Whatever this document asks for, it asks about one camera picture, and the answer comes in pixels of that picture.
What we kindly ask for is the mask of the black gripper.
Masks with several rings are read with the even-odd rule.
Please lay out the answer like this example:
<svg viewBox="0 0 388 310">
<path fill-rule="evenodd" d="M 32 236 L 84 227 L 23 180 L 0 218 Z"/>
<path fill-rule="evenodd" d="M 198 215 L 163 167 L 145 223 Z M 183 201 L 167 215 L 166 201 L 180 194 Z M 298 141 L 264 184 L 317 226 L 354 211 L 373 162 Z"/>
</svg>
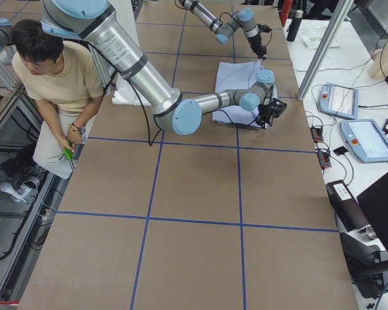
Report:
<svg viewBox="0 0 388 310">
<path fill-rule="evenodd" d="M 257 34 L 252 37 L 248 37 L 248 42 L 252 51 L 258 56 L 262 61 L 266 60 L 267 49 L 262 44 L 261 35 Z"/>
<path fill-rule="evenodd" d="M 259 105 L 259 114 L 258 114 L 258 125 L 262 129 L 269 129 L 272 124 L 272 100 L 273 98 L 267 98 L 263 101 L 262 104 Z"/>
</svg>

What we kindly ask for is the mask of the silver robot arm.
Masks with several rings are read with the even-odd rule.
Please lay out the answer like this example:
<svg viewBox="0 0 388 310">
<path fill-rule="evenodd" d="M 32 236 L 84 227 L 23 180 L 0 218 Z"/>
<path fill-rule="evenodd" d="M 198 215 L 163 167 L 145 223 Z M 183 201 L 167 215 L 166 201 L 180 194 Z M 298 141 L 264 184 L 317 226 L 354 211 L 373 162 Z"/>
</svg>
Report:
<svg viewBox="0 0 388 310">
<path fill-rule="evenodd" d="M 262 32 L 271 32 L 271 28 L 255 21 L 254 12 L 246 7 L 240 11 L 229 13 L 229 21 L 223 23 L 220 18 L 214 16 L 200 1 L 175 1 L 179 8 L 189 10 L 214 34 L 220 44 L 226 44 L 234 33 L 240 28 L 250 45 L 252 51 L 259 59 L 265 60 L 267 49 L 261 39 Z"/>
<path fill-rule="evenodd" d="M 231 105 L 247 111 L 258 109 L 254 121 L 266 128 L 286 109 L 286 104 L 273 97 L 272 80 L 263 73 L 249 89 L 184 99 L 119 24 L 109 1 L 42 1 L 41 12 L 45 33 L 88 42 L 148 100 L 156 125 L 164 131 L 190 135 L 199 128 L 203 115 Z"/>
</svg>

